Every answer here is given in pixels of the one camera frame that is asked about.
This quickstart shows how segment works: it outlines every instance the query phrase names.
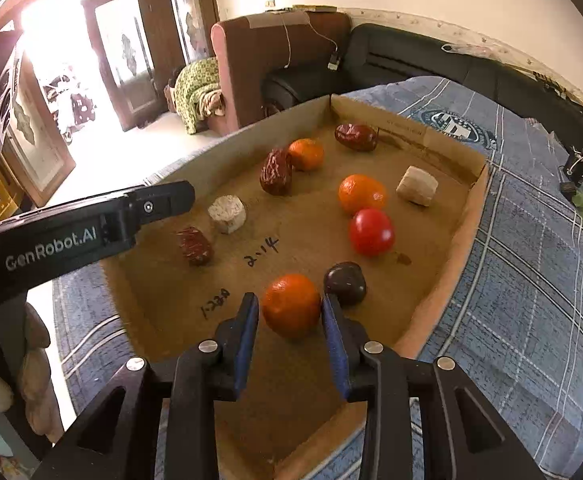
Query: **handwritten number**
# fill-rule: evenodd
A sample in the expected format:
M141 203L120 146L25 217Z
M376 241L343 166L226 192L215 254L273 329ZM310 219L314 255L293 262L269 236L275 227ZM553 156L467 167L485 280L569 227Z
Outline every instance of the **handwritten number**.
M222 306L225 303L225 299L230 296L230 292L226 288L220 289L220 295L214 296L213 300L209 300L204 306L201 306L201 312L205 319L209 319L207 313L216 310L217 306Z
M278 239L273 240L271 237L269 238L265 238L265 243L267 244L267 247L272 248L274 251L278 252L278 249L276 249L276 244L278 243Z

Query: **metal screw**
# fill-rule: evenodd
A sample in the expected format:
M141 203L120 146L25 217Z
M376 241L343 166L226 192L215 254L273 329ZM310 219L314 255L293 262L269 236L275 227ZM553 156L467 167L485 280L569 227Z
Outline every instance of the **metal screw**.
M203 352L204 354L211 354L212 352L216 352L218 348L218 343L213 339L207 339L198 345L198 349Z
M436 364L441 370L454 370L456 368L456 361L454 361L451 357L441 357L436 361Z
M142 370L142 368L145 366L145 359L142 357L132 357L129 359L129 361L127 361L125 366L127 367L127 370L137 372L138 370Z
M364 349L368 354L379 354L382 352L382 344L378 341L367 341Z

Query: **green blanket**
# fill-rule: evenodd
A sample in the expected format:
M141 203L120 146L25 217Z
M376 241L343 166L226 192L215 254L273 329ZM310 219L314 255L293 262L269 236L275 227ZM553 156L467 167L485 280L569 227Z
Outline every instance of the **green blanket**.
M178 75L174 105L188 134L196 133L196 123L203 119L198 109L201 94L219 88L218 59L215 57L194 61Z

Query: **tile floor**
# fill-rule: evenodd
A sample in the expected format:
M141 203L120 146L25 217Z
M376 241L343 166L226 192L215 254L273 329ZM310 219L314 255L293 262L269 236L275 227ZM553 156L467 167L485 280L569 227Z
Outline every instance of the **tile floor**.
M155 171L219 139L211 131L187 135L176 114L164 114L140 129L122 132L116 117L102 117L74 135L70 152L76 168L60 185L49 205L75 200L102 192L134 186ZM40 314L52 336L47 349L52 368L54 390L59 399L60 416L65 428L76 418L60 366L52 282L29 291L28 301Z

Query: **small black device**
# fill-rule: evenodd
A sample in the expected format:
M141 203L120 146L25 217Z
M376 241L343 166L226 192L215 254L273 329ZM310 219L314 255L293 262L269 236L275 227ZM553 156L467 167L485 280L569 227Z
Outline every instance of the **small black device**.
M563 167L563 173L576 187L581 186L583 183L583 150L579 152L572 146L569 158Z
M329 70L333 70L335 72L336 70L338 70L339 66L340 66L340 56L338 55L338 52L336 51L329 57L329 63L327 64L327 68Z
M569 203L571 203L572 198L575 196L578 188L571 181L560 183L560 193L564 196Z

